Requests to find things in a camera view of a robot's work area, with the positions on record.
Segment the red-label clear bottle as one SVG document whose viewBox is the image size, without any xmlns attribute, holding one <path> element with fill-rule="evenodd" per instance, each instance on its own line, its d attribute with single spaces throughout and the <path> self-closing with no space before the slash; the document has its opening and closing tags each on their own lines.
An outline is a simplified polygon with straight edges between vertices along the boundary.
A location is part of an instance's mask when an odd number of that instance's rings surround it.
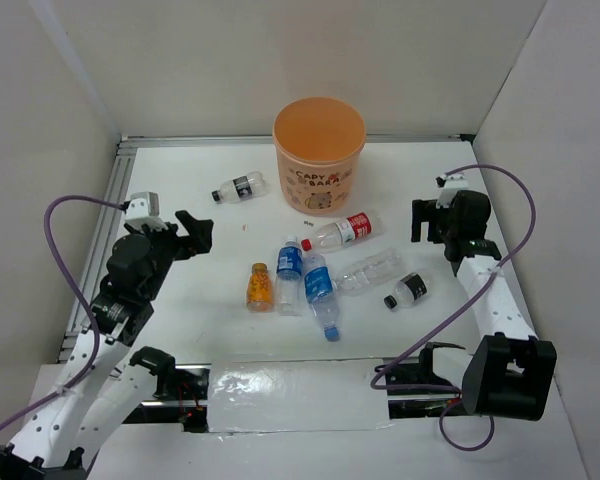
<svg viewBox="0 0 600 480">
<path fill-rule="evenodd" d="M 319 228 L 300 241 L 304 252 L 331 253 L 378 236 L 384 232 L 384 221 L 372 209 L 343 217 Z"/>
</svg>

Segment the clear crushed plastic bottle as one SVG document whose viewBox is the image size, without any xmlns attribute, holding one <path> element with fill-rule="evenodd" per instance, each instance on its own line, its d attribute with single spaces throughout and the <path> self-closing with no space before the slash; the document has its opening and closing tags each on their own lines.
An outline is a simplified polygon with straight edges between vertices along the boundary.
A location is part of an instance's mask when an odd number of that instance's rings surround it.
<svg viewBox="0 0 600 480">
<path fill-rule="evenodd" d="M 347 266 L 335 275 L 333 282 L 340 294 L 357 296 L 405 272 L 402 256 L 395 248 L 388 248 Z"/>
</svg>

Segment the orange juice bottle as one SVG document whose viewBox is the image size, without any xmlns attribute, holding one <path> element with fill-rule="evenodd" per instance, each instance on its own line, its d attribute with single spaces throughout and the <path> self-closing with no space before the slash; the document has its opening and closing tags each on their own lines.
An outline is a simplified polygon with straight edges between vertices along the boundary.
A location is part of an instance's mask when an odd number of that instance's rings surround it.
<svg viewBox="0 0 600 480">
<path fill-rule="evenodd" d="M 273 287 L 265 263 L 254 263 L 246 290 L 246 307 L 251 312 L 273 309 Z"/>
</svg>

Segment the small black-label bottle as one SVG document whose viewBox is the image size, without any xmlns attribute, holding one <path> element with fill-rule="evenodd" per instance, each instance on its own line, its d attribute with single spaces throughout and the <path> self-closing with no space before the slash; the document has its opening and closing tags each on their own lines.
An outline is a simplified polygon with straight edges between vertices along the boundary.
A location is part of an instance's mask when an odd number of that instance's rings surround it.
<svg viewBox="0 0 600 480">
<path fill-rule="evenodd" d="M 253 171 L 224 182 L 211 192 L 211 196 L 218 204 L 237 204 L 267 193 L 268 186 L 263 174 L 260 171 Z"/>
<path fill-rule="evenodd" d="M 432 276 L 427 269 L 413 271 L 398 280 L 383 301 L 391 310 L 410 308 L 419 304 L 432 290 Z"/>
</svg>

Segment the blue-label bottle white cap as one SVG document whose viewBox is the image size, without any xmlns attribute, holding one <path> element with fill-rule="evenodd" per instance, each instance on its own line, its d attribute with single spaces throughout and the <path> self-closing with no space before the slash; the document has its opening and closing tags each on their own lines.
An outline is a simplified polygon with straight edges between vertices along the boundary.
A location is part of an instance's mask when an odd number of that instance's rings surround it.
<svg viewBox="0 0 600 480">
<path fill-rule="evenodd" d="M 303 254 L 295 236 L 288 236 L 280 248 L 276 264 L 275 307 L 280 315 L 299 314 L 299 285 L 303 273 Z"/>
</svg>

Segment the blue-label bottle blue cap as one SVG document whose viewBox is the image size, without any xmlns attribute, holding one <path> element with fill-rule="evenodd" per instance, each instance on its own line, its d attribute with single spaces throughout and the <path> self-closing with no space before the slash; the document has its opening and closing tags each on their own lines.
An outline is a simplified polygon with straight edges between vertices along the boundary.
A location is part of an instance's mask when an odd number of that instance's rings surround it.
<svg viewBox="0 0 600 480">
<path fill-rule="evenodd" d="M 326 260 L 311 254 L 304 261 L 304 290 L 309 309 L 329 342 L 340 340 L 340 309 Z"/>
</svg>

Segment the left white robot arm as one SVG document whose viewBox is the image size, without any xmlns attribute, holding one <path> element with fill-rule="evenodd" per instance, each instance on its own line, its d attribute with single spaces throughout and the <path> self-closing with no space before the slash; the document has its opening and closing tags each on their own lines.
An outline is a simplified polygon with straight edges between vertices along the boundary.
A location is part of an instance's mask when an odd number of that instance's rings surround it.
<svg viewBox="0 0 600 480">
<path fill-rule="evenodd" d="M 0 479 L 87 478 L 100 448 L 144 399 L 167 398 L 180 386 L 172 355 L 133 347 L 172 264 L 212 248 L 212 220 L 185 210 L 175 216 L 176 223 L 154 214 L 126 221 L 49 400 L 36 402 L 29 421 L 0 445 Z"/>
</svg>

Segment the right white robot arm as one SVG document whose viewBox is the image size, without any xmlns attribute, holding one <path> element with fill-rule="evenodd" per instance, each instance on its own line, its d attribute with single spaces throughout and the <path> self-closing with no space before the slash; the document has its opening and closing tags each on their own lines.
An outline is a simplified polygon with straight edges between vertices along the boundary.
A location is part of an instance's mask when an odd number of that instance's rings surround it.
<svg viewBox="0 0 600 480">
<path fill-rule="evenodd" d="M 501 271 L 503 257 L 486 238 L 489 198 L 463 190 L 449 202 L 412 203 L 411 240 L 444 247 L 469 298 L 480 343 L 474 353 L 427 338 L 419 347 L 416 390 L 459 394 L 470 415 L 537 421 L 545 410 L 557 352 L 527 324 Z"/>
</svg>

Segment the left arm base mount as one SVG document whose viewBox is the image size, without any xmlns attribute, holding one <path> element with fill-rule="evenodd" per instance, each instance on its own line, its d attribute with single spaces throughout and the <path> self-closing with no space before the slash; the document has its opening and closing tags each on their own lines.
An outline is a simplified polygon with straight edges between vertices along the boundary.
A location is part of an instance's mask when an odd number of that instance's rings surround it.
<svg viewBox="0 0 600 480">
<path fill-rule="evenodd" d="M 177 365 L 163 389 L 143 400 L 124 424 L 171 425 L 187 433 L 207 433 L 210 369 L 210 364 Z"/>
</svg>

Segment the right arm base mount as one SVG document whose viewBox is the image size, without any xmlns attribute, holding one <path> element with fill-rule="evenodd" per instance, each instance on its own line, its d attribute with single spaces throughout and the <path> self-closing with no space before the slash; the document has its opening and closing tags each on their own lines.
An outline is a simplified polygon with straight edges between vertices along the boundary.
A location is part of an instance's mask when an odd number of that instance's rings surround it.
<svg viewBox="0 0 600 480">
<path fill-rule="evenodd" d="M 388 389 L 387 407 L 391 420 L 438 417 L 444 408 L 459 399 L 458 392 L 445 390 L 451 384 L 429 374 L 416 357 L 410 357 L 393 367 L 380 385 L 409 385 L 409 388 Z"/>
</svg>

